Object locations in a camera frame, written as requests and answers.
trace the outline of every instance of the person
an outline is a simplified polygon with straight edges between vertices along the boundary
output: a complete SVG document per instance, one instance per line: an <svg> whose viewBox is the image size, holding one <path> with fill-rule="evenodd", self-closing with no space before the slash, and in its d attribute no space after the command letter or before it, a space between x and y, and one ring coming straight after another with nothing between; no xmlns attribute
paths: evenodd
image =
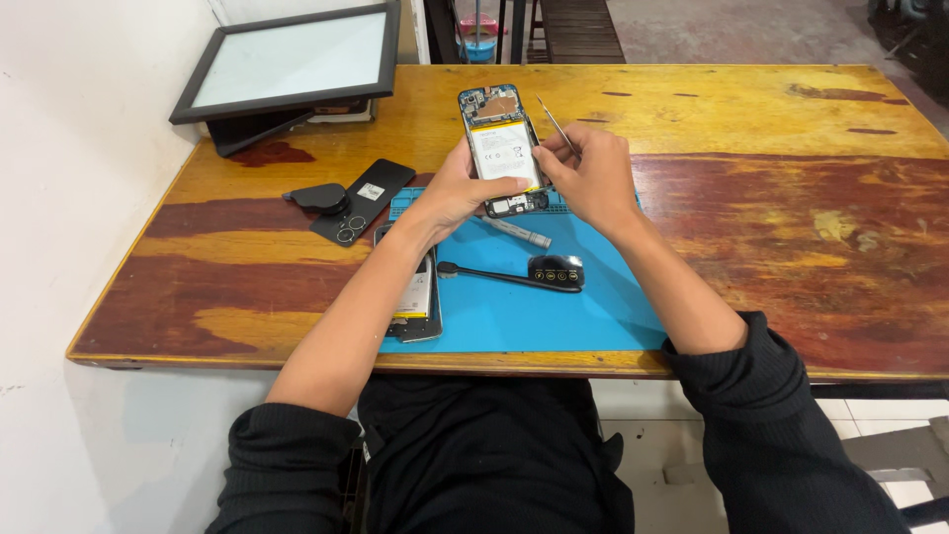
<svg viewBox="0 0 949 534"><path fill-rule="evenodd" d="M533 150L572 212L620 252L662 322L662 352L705 419L704 460L732 532L908 532L844 454L797 353L761 312L735 312L638 209L626 139L571 124ZM367 532L623 532L632 494L614 474L588 381L373 375L422 255L516 178L470 180L462 139L303 338L266 402L230 432L232 465L209 533L335 533L337 465L360 425Z"/></svg>

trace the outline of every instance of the table surface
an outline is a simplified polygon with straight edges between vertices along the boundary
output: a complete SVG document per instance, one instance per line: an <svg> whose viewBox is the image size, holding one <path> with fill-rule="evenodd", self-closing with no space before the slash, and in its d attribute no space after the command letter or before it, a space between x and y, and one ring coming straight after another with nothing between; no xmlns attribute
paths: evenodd
<svg viewBox="0 0 949 534"><path fill-rule="evenodd" d="M949 143L866 66L399 66L373 124L310 124L230 160L199 143L67 357L280 367L372 235L332 244L280 195L350 184L377 158L424 183L463 133L457 93L502 83L541 138L535 91L562 124L625 136L645 213L729 304L766 311L812 378L949 377ZM380 354L377 369L669 376L655 351Z"/></svg>

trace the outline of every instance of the pink object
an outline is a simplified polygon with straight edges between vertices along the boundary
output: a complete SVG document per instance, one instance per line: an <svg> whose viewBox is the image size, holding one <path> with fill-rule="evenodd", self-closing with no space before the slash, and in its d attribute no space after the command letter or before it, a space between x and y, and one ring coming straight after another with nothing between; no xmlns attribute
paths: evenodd
<svg viewBox="0 0 949 534"><path fill-rule="evenodd" d="M491 18L491 15L488 13L479 13L481 15L481 31L485 33L490 33L491 35L497 35L497 21ZM465 15L459 23L461 24L461 31L465 35L475 35L475 28L477 28L477 21L475 20L475 14L471 13Z"/></svg>

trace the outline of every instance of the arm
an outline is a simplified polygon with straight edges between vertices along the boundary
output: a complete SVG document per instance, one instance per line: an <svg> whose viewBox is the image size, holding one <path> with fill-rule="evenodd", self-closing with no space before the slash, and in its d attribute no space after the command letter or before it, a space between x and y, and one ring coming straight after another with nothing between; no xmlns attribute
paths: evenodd
<svg viewBox="0 0 949 534"><path fill-rule="evenodd" d="M267 403L231 428L231 467L208 533L339 532L337 465L359 435L344 417L363 390L422 256L484 200L526 179L470 180L464 139L290 355Z"/></svg>
<svg viewBox="0 0 949 534"><path fill-rule="evenodd" d="M569 125L565 133L581 147L583 162L572 168L569 148L554 136L535 148L541 168L573 213L619 250L673 344L692 354L744 345L745 322L637 208L626 139L578 124Z"/></svg>
<svg viewBox="0 0 949 534"><path fill-rule="evenodd" d="M905 532L810 396L804 364L761 313L738 314L637 208L628 144L578 124L534 150L580 219L620 251L669 340L663 353L705 418L703 453L733 532Z"/></svg>
<svg viewBox="0 0 949 534"><path fill-rule="evenodd" d="M451 235L484 200L516 195L527 179L470 180L462 138L415 203L399 217L277 376L267 402L345 417L359 398L399 298L422 256Z"/></svg>

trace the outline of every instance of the black picture frame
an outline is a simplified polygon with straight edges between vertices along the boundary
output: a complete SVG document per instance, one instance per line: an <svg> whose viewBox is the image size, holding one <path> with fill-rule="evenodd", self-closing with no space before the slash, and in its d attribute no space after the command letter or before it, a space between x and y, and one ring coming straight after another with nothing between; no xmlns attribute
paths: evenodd
<svg viewBox="0 0 949 534"><path fill-rule="evenodd" d="M204 83L204 78L208 75L208 71L211 70L214 57L217 56L217 52L224 42L224 37L227 35L381 12L385 13L385 26L382 33L379 79L375 84L335 87L319 91L245 100L243 102L228 102L225 104L203 105L201 107L191 106L195 101L197 92ZM393 78L396 71L396 55L399 52L399 17L400 0L395 0L369 6L347 8L345 10L324 11L321 13L311 13L218 28L211 34L211 41L209 41L208 46L204 48L201 59L197 61L195 71L192 72L191 79L188 80L188 84L184 87L184 91L182 91L181 97L178 99L177 104L175 104L175 109L172 111L171 117L168 118L168 122L171 124L187 124L215 119L229 119L231 117L257 113L297 109L324 100L333 100L343 97L380 98L392 96Z"/></svg>

